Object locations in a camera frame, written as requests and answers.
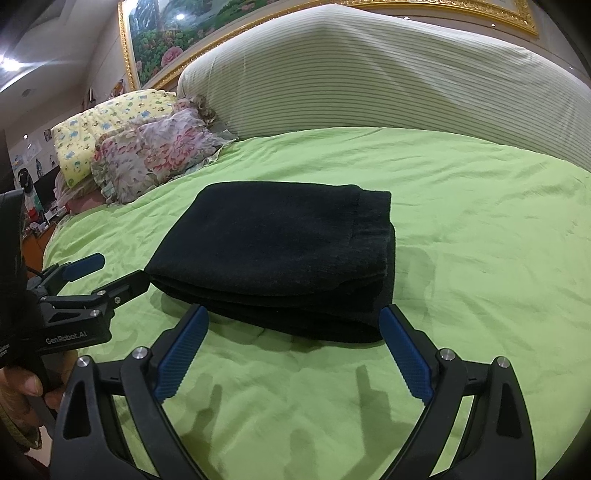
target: black towel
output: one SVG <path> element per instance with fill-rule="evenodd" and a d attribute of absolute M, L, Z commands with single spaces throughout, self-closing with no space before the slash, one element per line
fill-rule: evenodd
<path fill-rule="evenodd" d="M 320 340 L 381 339 L 394 289 L 390 193 L 271 181 L 210 185 L 145 268 L 171 297 Z"/>

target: pink flower pattern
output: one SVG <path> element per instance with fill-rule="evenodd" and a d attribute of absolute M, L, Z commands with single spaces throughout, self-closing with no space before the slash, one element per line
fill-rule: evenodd
<path fill-rule="evenodd" d="M 176 57 L 178 57 L 183 52 L 183 49 L 178 46 L 170 47 L 167 51 L 164 52 L 162 55 L 162 61 L 160 65 L 164 68 L 170 62 L 172 62 Z"/>
<path fill-rule="evenodd" d="M 91 170 L 107 202 L 129 203 L 210 157 L 230 140 L 210 132 L 199 112 L 180 100 L 170 116 L 99 138 Z"/>

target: yellow pillow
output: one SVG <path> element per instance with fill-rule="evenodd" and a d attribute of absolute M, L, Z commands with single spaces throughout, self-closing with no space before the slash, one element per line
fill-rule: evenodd
<path fill-rule="evenodd" d="M 177 96 L 163 90 L 124 93 L 70 117 L 51 129 L 61 172 L 71 188 L 90 175 L 96 140 L 124 127 L 140 116 L 150 118 L 172 113 Z"/>

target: ceiling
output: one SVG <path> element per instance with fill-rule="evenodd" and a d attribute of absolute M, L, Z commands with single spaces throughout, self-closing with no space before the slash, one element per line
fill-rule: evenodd
<path fill-rule="evenodd" d="M 46 9 L 9 55 L 25 66 L 0 69 L 0 128 L 68 89 L 79 87 L 82 101 L 88 64 L 117 1 L 55 0 Z"/>

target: human hand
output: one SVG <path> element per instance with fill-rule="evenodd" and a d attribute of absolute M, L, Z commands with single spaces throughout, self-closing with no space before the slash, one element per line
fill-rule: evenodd
<path fill-rule="evenodd" d="M 49 408 L 57 410 L 60 407 L 68 377 L 77 358 L 78 353 L 75 350 L 64 352 L 61 368 L 63 385 L 45 395 L 45 402 Z M 0 369 L 0 406 L 24 434 L 42 425 L 29 405 L 26 395 L 40 397 L 42 394 L 41 381 L 30 371 L 16 366 Z"/>

